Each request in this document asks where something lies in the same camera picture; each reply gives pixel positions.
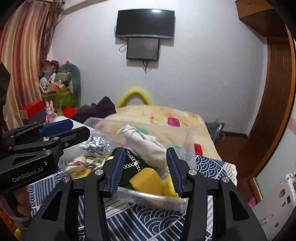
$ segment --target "silver tinsel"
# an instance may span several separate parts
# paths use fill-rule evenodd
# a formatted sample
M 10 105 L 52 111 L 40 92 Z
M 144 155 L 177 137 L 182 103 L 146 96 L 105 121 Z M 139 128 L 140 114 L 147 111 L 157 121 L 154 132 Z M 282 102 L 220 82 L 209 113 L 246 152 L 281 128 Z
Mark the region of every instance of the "silver tinsel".
M 99 132 L 92 134 L 91 137 L 87 141 L 82 142 L 79 147 L 83 150 L 87 150 L 91 156 L 95 157 L 110 156 L 116 148 L 115 145 L 107 140 L 105 135 Z

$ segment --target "pink rabbit toy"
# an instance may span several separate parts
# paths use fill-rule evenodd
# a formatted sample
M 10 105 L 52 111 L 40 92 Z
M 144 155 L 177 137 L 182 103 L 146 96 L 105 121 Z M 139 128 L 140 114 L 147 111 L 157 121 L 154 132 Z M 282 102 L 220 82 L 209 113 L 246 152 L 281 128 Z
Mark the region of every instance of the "pink rabbit toy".
M 46 123 L 50 124 L 54 118 L 57 117 L 57 113 L 54 112 L 54 104 L 52 101 L 46 102 Z

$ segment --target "striped curtain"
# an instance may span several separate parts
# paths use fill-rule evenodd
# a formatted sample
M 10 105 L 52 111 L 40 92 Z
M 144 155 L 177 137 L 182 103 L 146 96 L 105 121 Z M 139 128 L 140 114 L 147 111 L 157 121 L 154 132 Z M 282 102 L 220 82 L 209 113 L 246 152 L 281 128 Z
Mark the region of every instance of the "striped curtain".
M 3 109 L 8 129 L 23 125 L 19 110 L 41 99 L 39 76 L 60 14 L 58 4 L 25 1 L 0 32 L 0 61 L 11 74 Z

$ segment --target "black screen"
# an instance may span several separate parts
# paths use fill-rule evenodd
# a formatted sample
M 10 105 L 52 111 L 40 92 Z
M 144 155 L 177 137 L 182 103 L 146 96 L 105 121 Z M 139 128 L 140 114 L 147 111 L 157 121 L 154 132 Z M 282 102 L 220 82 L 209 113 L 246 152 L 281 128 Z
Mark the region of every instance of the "black screen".
M 158 60 L 159 39 L 129 38 L 127 59 Z
M 157 37 L 172 39 L 175 11 L 161 9 L 119 10 L 116 37 Z

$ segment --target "human hand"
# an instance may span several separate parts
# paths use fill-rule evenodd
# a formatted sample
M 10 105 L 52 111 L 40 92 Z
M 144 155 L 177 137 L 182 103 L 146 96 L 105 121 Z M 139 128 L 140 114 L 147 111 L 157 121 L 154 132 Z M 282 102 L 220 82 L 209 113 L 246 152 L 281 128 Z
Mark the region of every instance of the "human hand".
M 27 187 L 15 190 L 13 192 L 16 200 L 18 201 L 17 210 L 24 216 L 29 216 L 31 213 L 31 204 Z M 3 203 L 0 201 L 0 208 L 5 211 Z

